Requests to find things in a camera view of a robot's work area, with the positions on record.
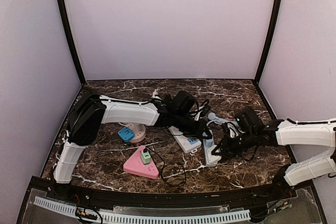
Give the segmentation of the light blue power strip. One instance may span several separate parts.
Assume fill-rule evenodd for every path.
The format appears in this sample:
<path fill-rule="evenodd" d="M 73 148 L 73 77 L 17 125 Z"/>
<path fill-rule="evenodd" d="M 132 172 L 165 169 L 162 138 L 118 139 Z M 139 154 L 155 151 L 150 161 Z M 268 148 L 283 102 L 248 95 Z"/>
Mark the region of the light blue power strip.
<path fill-rule="evenodd" d="M 203 150 L 205 156 L 205 163 L 207 167 L 215 167 L 221 160 L 221 156 L 213 155 L 212 151 L 216 147 L 214 140 L 203 140 Z"/>

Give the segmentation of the white multi-socket power strip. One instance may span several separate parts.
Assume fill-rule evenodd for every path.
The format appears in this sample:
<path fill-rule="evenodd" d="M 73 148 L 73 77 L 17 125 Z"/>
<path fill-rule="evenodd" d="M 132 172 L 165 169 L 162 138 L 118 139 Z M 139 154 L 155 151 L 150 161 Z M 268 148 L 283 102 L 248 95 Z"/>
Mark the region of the white multi-socket power strip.
<path fill-rule="evenodd" d="M 184 136 L 182 132 L 173 126 L 169 128 L 169 132 L 186 154 L 196 152 L 196 150 L 202 145 L 200 140 Z"/>

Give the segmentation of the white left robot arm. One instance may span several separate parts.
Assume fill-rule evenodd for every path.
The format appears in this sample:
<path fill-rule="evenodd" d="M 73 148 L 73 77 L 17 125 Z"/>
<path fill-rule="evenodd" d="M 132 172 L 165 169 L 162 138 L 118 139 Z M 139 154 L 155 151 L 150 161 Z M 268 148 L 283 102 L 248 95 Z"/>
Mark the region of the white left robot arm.
<path fill-rule="evenodd" d="M 195 119 L 207 106 L 192 107 L 196 99 L 186 91 L 176 96 L 169 94 L 149 101 L 136 102 L 100 95 L 96 90 L 87 91 L 70 110 L 64 134 L 64 145 L 54 168 L 56 181 L 54 193 L 63 201 L 74 197 L 74 189 L 68 185 L 83 150 L 91 145 L 98 135 L 101 124 L 135 123 L 153 127 L 175 127 L 184 136 L 199 140 L 212 138 L 205 120 Z"/>

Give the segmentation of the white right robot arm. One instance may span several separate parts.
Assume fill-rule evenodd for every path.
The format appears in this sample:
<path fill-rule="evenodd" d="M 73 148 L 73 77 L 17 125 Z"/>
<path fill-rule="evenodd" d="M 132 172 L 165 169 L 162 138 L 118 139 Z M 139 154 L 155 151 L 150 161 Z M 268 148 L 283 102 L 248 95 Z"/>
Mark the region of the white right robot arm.
<path fill-rule="evenodd" d="M 272 120 L 264 125 L 261 120 L 239 119 L 238 124 L 244 131 L 231 137 L 225 125 L 225 135 L 211 154 L 223 158 L 242 156 L 242 151 L 259 146 L 319 145 L 328 149 L 300 163 L 283 166 L 268 188 L 273 200 L 287 193 L 288 187 L 306 180 L 335 174 L 335 119 L 327 121 L 298 122 L 292 120 Z"/>

